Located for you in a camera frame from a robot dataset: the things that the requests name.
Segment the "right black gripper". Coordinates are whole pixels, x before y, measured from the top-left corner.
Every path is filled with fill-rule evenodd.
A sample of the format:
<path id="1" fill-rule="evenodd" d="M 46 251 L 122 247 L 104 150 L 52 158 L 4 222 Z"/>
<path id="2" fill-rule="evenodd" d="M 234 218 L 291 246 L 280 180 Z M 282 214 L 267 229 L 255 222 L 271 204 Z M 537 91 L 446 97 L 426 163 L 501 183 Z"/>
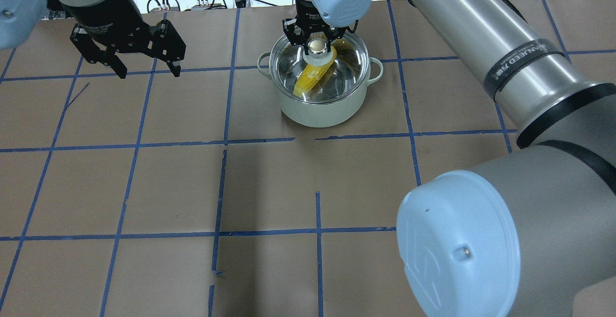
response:
<path id="1" fill-rule="evenodd" d="M 355 33 L 357 20 L 352 27 L 332 27 L 328 25 L 319 14 L 317 8 L 306 0 L 295 0 L 296 16 L 283 20 L 283 32 L 289 43 L 295 47 L 306 49 L 307 43 L 314 38 L 325 39 L 333 59 L 336 59 L 340 50 L 346 48 L 343 37 L 346 32 Z"/>

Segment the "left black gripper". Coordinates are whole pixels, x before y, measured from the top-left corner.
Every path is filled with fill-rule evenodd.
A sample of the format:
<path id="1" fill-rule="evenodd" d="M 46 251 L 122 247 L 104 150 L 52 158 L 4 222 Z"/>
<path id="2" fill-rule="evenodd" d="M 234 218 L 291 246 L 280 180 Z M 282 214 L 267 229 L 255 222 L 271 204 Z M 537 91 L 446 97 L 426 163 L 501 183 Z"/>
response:
<path id="1" fill-rule="evenodd" d="M 186 43 L 169 20 L 148 25 L 133 0 L 101 0 L 96 4 L 70 7 L 83 34 L 71 42 L 89 63 L 103 63 L 121 79 L 128 69 L 115 54 L 140 52 L 167 63 L 174 77 L 181 73 Z"/>

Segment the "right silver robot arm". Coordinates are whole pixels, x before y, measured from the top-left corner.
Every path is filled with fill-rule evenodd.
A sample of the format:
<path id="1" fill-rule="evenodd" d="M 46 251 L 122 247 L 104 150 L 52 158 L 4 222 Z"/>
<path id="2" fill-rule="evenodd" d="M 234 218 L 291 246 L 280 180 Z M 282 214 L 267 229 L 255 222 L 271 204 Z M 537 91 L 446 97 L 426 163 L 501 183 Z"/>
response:
<path id="1" fill-rule="evenodd" d="M 581 73 L 509 0 L 407 0 L 517 130 L 518 150 L 423 181 L 398 251 L 428 317 L 569 317 L 615 276 L 615 85 Z M 296 0 L 292 44 L 341 38 L 372 0 Z"/>

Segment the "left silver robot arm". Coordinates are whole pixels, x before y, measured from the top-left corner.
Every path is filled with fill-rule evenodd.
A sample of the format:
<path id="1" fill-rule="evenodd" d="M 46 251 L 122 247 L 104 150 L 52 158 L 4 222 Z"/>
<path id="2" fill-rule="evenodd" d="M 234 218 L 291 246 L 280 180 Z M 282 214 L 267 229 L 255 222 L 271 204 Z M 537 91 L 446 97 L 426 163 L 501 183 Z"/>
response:
<path id="1" fill-rule="evenodd" d="M 180 76 L 186 44 L 168 20 L 147 24 L 133 0 L 58 0 L 76 20 L 70 41 L 88 63 L 128 73 L 121 53 L 141 53 L 167 64 Z M 2 49 L 23 44 L 48 12 L 48 0 L 0 0 Z"/>

